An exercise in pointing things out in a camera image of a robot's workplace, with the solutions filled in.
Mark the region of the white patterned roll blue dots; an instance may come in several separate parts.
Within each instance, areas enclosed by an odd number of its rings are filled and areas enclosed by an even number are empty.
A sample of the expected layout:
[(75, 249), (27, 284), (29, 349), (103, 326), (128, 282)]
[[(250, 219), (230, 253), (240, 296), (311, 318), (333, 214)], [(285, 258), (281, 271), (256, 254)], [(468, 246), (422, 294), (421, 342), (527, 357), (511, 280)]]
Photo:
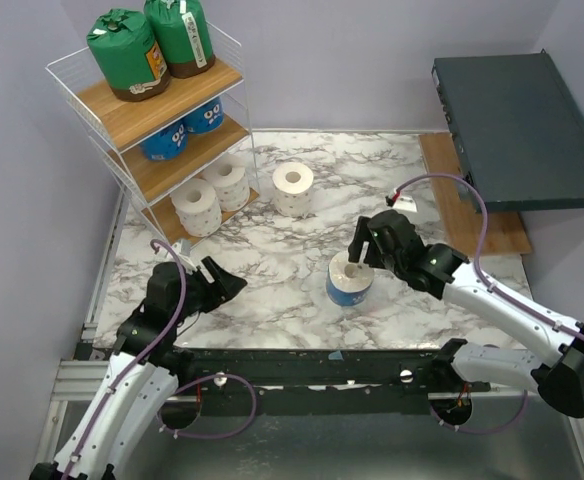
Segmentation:
[(170, 198), (188, 234), (207, 237), (221, 226), (220, 203), (214, 187), (206, 180), (192, 178), (175, 189)]

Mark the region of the green roll white label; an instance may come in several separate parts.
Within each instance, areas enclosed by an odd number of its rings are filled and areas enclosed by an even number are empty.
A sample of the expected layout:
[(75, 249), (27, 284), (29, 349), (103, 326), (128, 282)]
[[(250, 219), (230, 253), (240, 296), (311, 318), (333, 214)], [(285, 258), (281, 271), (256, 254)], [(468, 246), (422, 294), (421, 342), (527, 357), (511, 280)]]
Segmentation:
[(144, 14), (173, 77), (209, 70), (216, 56), (200, 1), (146, 1)]

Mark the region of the green roll orange label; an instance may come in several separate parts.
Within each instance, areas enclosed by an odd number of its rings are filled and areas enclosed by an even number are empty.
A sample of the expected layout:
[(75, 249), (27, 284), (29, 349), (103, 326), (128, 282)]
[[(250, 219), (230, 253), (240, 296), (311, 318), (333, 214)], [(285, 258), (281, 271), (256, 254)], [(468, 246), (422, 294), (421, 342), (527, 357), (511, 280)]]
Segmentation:
[(86, 42), (116, 98), (140, 102), (169, 85), (167, 63), (142, 12), (109, 10), (96, 19)]

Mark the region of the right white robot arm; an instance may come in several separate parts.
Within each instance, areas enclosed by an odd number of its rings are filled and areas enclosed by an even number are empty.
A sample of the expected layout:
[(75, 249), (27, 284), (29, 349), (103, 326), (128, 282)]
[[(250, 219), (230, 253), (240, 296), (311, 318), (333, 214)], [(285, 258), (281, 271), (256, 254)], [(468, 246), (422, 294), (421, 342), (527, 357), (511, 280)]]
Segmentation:
[(358, 219), (348, 259), (389, 271), (412, 289), (491, 322), (521, 344), (519, 350), (505, 350), (447, 342), (431, 370), (439, 389), (452, 392), (466, 382), (508, 385), (538, 394), (566, 416), (584, 417), (584, 321), (521, 296), (446, 244), (425, 244), (395, 210)]

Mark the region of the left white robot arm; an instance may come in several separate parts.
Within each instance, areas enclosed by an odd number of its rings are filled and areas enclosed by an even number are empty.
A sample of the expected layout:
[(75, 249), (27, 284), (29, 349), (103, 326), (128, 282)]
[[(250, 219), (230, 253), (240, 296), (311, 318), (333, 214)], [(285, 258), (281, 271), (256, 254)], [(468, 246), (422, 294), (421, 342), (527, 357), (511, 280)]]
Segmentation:
[(165, 401), (194, 380), (192, 352), (175, 347), (177, 329), (195, 314), (234, 299), (246, 280), (211, 257), (188, 272), (179, 262), (156, 265), (146, 295), (117, 331), (97, 392), (66, 444), (33, 479), (114, 479)]

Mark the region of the wooden board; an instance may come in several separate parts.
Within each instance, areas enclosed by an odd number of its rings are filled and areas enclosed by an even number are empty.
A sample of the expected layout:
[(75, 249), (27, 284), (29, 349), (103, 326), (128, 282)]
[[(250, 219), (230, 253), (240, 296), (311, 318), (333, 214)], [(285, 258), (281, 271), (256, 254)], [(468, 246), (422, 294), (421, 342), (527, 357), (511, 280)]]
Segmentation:
[[(419, 136), (425, 168), (428, 173), (460, 176), (461, 165), (449, 133), (426, 133)], [(430, 180), (448, 243), (470, 256), (476, 251), (483, 218), (472, 203), (469, 192), (453, 180)], [(532, 245), (523, 222), (516, 212), (490, 213), (483, 255), (530, 254)]]

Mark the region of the dark teal metal box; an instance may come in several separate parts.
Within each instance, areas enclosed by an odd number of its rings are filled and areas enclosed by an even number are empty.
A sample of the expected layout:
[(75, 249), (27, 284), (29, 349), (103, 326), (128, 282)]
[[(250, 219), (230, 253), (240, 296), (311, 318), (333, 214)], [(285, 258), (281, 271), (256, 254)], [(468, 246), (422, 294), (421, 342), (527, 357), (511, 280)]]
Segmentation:
[(584, 209), (584, 116), (548, 53), (440, 57), (431, 74), (489, 212)]

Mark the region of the black mounting rail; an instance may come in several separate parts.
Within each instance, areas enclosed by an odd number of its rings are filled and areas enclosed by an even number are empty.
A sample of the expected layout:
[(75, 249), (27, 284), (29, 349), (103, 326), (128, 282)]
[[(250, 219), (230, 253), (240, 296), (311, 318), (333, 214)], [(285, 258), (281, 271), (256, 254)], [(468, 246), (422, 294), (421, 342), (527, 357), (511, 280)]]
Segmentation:
[(489, 389), (463, 381), (436, 349), (173, 348), (151, 359), (204, 416), (425, 415), (430, 395)]

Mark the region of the aluminium extrusion rail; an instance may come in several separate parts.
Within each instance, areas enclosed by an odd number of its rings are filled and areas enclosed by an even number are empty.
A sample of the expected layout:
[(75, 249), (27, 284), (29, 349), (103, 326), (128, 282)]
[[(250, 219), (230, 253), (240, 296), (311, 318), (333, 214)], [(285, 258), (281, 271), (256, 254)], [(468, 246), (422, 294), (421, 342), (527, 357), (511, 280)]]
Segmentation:
[[(469, 260), (476, 268), (482, 270), (477, 263)], [(226, 306), (226, 305), (234, 305), (236, 302), (236, 296), (233, 300), (219, 306), (215, 310)], [(183, 321), (183, 323), (195, 316), (201, 315), (195, 314)], [(436, 348), (439, 352), (441, 351), (442, 347)], [(521, 344), (519, 343), (518, 347), (514, 350), (521, 349)], [(72, 361), (67, 366), (63, 367), (60, 371), (60, 377), (55, 385), (55, 393), (60, 400), (84, 400), (87, 402), (88, 406), (87, 409), (93, 400), (101, 381), (104, 378), (106, 373), (108, 361), (110, 359), (111, 354), (114, 351), (111, 351), (110, 355), (102, 362), (88, 362), (88, 361)], [(489, 386), (488, 391), (495, 386), (508, 386), (496, 383), (486, 383)], [(530, 392), (528, 390), (520, 389), (518, 387), (509, 386), (518, 390), (521, 390), (525, 395), (538, 395), (534, 392)], [(199, 408), (195, 405), (195, 402), (190, 398), (183, 397), (183, 392), (185, 392), (185, 388), (180, 386), (175, 394), (170, 396), (162, 407), (159, 409), (158, 413), (155, 417), (151, 420), (152, 422), (157, 422), (160, 429), (164, 432), (168, 432), (175, 437), (194, 437), (196, 434), (194, 424), (197, 419), (203, 417), (204, 415), (201, 414)], [(473, 404), (472, 404), (472, 397), (477, 393), (470, 393), (470, 392), (461, 392), (452, 400), (444, 399), (442, 395), (430, 395), (429, 399), (429, 411), (427, 414), (433, 414), (436, 419), (443, 424), (444, 426), (454, 429), (460, 430), (462, 426), (468, 421), (469, 417), (471, 416)], [(243, 417), (247, 422), (252, 422), (257, 416), (255, 413), (249, 413)], [(57, 452), (66, 444), (72, 433), (75, 429), (71, 432), (71, 434), (67, 437), (66, 441), (60, 446), (60, 448), (54, 451), (49, 460), (44, 462), (50, 462), (54, 459), (54, 456)], [(123, 475), (123, 470), (120, 475), (118, 475), (114, 479), (119, 479)]]

